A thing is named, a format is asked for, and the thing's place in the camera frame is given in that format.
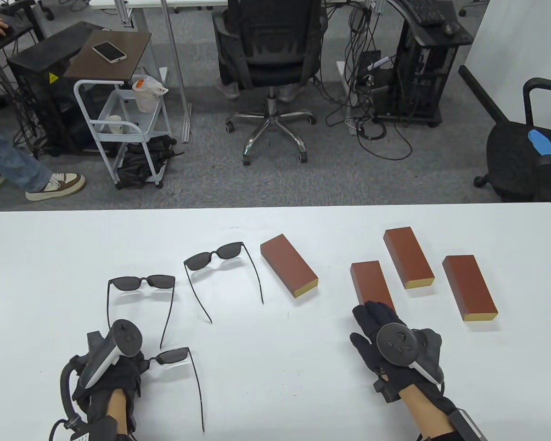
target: office chair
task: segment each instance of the office chair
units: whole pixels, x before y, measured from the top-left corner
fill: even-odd
[[[228,133],[234,122],[258,122],[248,137],[242,163],[251,164],[253,143],[270,125],[294,139],[300,162],[308,161],[302,138],[287,123],[304,119],[316,124],[309,111],[280,113],[275,88],[307,84],[320,69],[321,42],[328,27],[321,0],[229,0],[224,12],[213,13],[219,61],[244,89],[267,87],[263,112],[235,113],[225,121]]]
[[[526,123],[500,121],[486,145],[488,173],[473,180],[475,187],[489,183],[503,202],[551,202],[551,155],[541,155],[528,138],[536,129],[551,141],[551,129],[534,125],[531,91],[551,90],[551,80],[532,78],[523,87]]]
[[[473,0],[473,2],[463,5],[460,9],[460,17],[465,17],[467,15],[467,8],[470,6],[479,6],[489,2],[490,0]]]

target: black glove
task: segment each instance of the black glove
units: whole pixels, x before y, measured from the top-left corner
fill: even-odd
[[[116,365],[110,365],[101,378],[89,389],[76,387],[72,399],[88,417],[88,423],[105,417],[108,402],[116,389],[122,389],[127,400],[127,426],[129,433],[136,429],[133,418],[135,397],[141,396],[141,374],[146,370],[146,361],[142,352],[135,357],[121,355]],[[86,365],[76,363],[76,372],[80,375]]]
[[[351,343],[359,351],[367,367],[375,372],[378,377],[381,378],[385,374],[388,377],[389,384],[391,384],[396,392],[408,388],[411,384],[431,384],[429,380],[420,375],[416,370],[393,365],[381,355],[376,344],[376,337],[381,327],[388,323],[401,323],[405,325],[391,307],[385,303],[366,302],[365,305],[358,305],[353,308],[353,317],[355,317],[363,333],[372,343],[361,334],[355,332],[349,337],[351,338]]]

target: smartphone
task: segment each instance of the smartphone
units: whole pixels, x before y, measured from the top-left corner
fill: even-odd
[[[114,46],[109,41],[92,46],[95,53],[104,58],[108,63],[117,63],[127,57],[127,54]]]

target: black sunglasses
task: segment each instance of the black sunglasses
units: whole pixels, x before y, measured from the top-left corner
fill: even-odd
[[[166,324],[163,327],[162,340],[159,343],[159,349],[162,348],[163,338],[167,330],[167,324],[169,323],[169,317],[171,315],[171,307],[173,306],[173,294],[175,292],[175,277],[164,276],[157,274],[149,277],[117,277],[108,281],[108,290],[106,291],[106,321],[108,321],[108,329],[110,329],[110,285],[114,285],[121,291],[136,291],[141,287],[141,282],[147,281],[149,286],[160,289],[171,288],[171,302],[169,304],[169,313],[167,313]]]
[[[253,259],[251,258],[251,255],[249,254],[249,251],[244,243],[242,242],[228,243],[226,245],[221,246],[216,251],[213,251],[210,253],[204,252],[204,253],[196,254],[195,256],[192,256],[191,258],[184,261],[184,268],[186,270],[186,275],[188,276],[188,282],[190,282],[190,287],[192,288],[192,292],[194,293],[196,300],[198,300],[198,304],[202,308],[202,311],[204,311],[204,313],[206,314],[206,317],[208,317],[208,320],[210,320],[210,323],[212,323],[212,319],[210,318],[210,315],[208,315],[208,312],[206,312],[206,308],[204,308],[204,306],[202,305],[202,302],[200,302],[200,299],[196,294],[196,291],[194,290],[194,286],[192,285],[192,281],[190,280],[190,274],[188,273],[188,269],[190,269],[190,271],[197,271],[198,269],[204,268],[212,260],[213,254],[216,254],[217,256],[219,256],[219,258],[224,260],[233,259],[239,256],[239,254],[241,253],[241,248],[244,248],[245,252],[247,253],[247,256],[249,256],[249,260],[251,261],[251,264],[253,265],[253,269],[255,270],[255,274],[257,275],[257,282],[259,282],[259,295],[261,296],[261,304],[264,304],[263,291],[261,290],[261,281],[259,279],[259,273],[257,272],[255,263],[253,263]]]
[[[188,358],[190,355],[190,360],[192,361],[192,368],[194,369],[194,375],[196,376],[196,383],[198,384],[198,396],[200,397],[200,419],[202,420],[202,432],[204,430],[204,407],[202,407],[202,389],[200,389],[200,380],[198,379],[198,372],[196,371],[196,365],[194,365],[194,357],[192,357],[192,352],[189,347],[179,347],[178,349],[171,349],[160,353],[157,357],[150,358],[149,360],[143,361],[144,366],[141,366],[141,372],[145,372],[149,369],[149,365],[152,360],[155,360],[160,365],[168,365],[171,363],[179,363]]]

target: white wall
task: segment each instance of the white wall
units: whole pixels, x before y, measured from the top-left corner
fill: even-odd
[[[551,0],[491,0],[465,65],[508,119],[525,122],[523,84],[551,79]],[[535,123],[551,128],[551,92],[531,98]]]

